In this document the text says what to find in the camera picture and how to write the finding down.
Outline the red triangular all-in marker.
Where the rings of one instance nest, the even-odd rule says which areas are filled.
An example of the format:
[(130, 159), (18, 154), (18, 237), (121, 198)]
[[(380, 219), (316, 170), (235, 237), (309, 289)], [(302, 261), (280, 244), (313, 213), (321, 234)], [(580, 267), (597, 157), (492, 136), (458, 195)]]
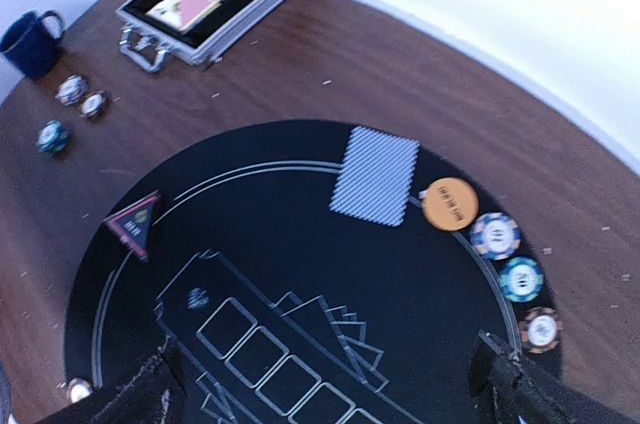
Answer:
[(149, 260), (149, 242), (157, 206), (158, 190), (107, 216), (103, 223), (140, 261)]

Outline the green blue 50 chip stack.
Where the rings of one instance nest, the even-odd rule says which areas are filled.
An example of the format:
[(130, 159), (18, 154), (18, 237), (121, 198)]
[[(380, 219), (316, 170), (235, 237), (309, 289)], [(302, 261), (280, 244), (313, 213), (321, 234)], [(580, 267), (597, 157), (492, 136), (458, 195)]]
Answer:
[(70, 132), (58, 120), (49, 121), (39, 132), (36, 142), (38, 151), (56, 155), (62, 152), (70, 139)]

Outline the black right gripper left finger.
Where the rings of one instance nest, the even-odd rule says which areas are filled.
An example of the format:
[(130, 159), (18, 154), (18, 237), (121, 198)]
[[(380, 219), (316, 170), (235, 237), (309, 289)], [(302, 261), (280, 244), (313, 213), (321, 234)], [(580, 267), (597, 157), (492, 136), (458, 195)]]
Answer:
[(176, 341), (166, 338), (133, 375), (45, 418), (43, 423), (184, 423), (187, 392)]

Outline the blue white 10 chip stack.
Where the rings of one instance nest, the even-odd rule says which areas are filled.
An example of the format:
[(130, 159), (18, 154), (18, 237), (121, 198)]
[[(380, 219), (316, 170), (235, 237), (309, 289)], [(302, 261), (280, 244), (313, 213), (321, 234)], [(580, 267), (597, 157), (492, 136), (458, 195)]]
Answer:
[(79, 103), (87, 91), (87, 81), (80, 75), (72, 75), (60, 84), (55, 99), (63, 106), (73, 106)]

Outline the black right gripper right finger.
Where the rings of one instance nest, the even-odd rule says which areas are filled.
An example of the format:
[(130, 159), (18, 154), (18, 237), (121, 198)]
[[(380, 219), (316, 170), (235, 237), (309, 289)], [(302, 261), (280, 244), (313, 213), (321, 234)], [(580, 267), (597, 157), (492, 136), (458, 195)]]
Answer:
[(481, 423), (632, 423), (634, 420), (568, 388), (498, 336), (478, 333), (468, 388)]

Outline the brown 100 chip stack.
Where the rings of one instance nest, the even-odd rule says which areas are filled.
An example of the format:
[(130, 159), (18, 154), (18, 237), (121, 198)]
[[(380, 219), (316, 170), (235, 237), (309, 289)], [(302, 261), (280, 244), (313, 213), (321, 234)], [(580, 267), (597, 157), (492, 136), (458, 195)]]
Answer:
[(80, 115), (85, 119), (100, 117), (108, 107), (109, 99), (105, 91), (98, 91), (86, 97), (80, 105)]

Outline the orange big blind button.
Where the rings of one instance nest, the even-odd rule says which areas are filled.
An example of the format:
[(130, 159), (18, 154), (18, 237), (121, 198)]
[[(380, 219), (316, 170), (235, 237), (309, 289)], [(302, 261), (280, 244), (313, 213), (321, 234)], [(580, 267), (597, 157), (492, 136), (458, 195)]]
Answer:
[(442, 231), (459, 231), (474, 222), (479, 211), (475, 190), (466, 181), (444, 177), (432, 182), (422, 198), (427, 221)]

